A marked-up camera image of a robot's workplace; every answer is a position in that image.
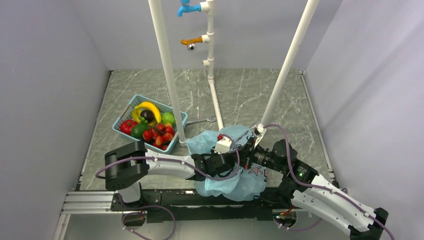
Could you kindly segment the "light blue plastic bag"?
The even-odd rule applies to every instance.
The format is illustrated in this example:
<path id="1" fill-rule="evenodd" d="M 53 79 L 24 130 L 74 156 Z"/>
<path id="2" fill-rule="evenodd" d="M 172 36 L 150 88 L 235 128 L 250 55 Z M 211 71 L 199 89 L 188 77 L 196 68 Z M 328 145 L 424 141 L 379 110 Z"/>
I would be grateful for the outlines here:
<path id="1" fill-rule="evenodd" d="M 253 135 L 253 131 L 243 125 L 231 125 L 219 131 L 205 130 L 202 133 L 185 141 L 190 154 L 210 153 L 218 141 L 218 135 L 225 134 L 235 140 L 237 148 L 246 144 L 248 137 Z M 241 202 L 250 201 L 254 196 L 259 196 L 268 183 L 268 169 L 253 163 L 251 168 L 245 170 L 242 166 L 237 170 L 237 174 L 232 178 L 216 181 L 205 179 L 195 181 L 194 187 L 203 197 L 223 196 L 229 200 Z"/>

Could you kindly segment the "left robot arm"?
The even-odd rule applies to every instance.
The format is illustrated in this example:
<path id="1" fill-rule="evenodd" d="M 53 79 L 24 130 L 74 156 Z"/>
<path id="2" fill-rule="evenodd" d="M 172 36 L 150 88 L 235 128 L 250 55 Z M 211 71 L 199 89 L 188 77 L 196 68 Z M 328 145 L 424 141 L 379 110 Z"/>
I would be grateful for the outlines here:
<path id="1" fill-rule="evenodd" d="M 224 181 L 236 175 L 241 164 L 238 150 L 186 156 L 162 154 L 135 141 L 104 155 L 105 166 L 95 176 L 103 179 L 108 191 L 117 191 L 131 210 L 144 203 L 140 179 L 145 176 L 171 176 L 188 181 Z"/>

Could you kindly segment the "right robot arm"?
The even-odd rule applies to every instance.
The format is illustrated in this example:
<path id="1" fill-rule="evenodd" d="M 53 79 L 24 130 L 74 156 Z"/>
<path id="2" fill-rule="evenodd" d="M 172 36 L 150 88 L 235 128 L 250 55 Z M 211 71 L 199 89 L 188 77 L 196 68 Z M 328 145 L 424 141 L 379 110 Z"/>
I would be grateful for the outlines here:
<path id="1" fill-rule="evenodd" d="M 238 152 L 245 169 L 253 170 L 256 164 L 282 174 L 281 183 L 269 200 L 272 205 L 308 210 L 339 228 L 351 240 L 381 238 L 389 213 L 354 200 L 298 159 L 297 151 L 284 139 L 269 149 L 261 147 L 252 137 Z"/>

